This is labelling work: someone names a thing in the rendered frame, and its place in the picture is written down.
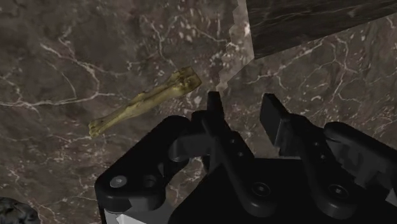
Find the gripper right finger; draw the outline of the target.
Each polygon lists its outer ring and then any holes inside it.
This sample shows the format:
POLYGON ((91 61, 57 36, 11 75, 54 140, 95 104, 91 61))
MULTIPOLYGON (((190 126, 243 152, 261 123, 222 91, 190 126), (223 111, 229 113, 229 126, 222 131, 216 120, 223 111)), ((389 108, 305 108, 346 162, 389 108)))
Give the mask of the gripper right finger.
POLYGON ((300 157, 310 196, 333 219, 397 219, 397 150, 342 122, 314 125, 264 94, 260 122, 280 156, 300 157))

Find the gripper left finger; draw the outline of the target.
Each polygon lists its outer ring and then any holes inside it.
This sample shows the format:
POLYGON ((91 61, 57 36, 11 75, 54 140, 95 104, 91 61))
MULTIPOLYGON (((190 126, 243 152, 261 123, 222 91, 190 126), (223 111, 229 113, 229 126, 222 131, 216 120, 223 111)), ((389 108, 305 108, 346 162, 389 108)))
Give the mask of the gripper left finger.
POLYGON ((209 172, 219 165, 241 206, 251 215, 274 214, 270 187, 250 173, 254 156, 238 132, 225 121, 218 92, 209 92, 207 107, 191 118, 163 119, 95 181, 101 209, 111 213, 153 211, 165 202, 165 188, 193 157, 208 157, 209 172))

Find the olive yellow bone-shaped object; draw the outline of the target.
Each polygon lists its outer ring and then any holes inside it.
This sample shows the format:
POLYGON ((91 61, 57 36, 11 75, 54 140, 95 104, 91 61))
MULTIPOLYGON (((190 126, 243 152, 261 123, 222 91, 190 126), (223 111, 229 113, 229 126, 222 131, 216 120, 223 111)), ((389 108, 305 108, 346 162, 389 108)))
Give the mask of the olive yellow bone-shaped object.
POLYGON ((112 113, 91 121, 88 124, 88 133, 91 137, 97 137, 123 120, 140 116, 169 99, 189 94, 201 84, 201 79, 192 67, 181 68, 173 72, 159 86, 152 88, 148 92, 141 92, 112 113))

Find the black lumpy object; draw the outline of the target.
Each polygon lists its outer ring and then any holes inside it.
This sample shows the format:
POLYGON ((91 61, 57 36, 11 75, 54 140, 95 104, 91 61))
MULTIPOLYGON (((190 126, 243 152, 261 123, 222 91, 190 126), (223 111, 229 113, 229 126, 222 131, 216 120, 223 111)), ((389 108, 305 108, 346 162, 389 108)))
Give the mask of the black lumpy object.
POLYGON ((30 205, 0 197, 0 224, 41 224, 38 212, 30 205))

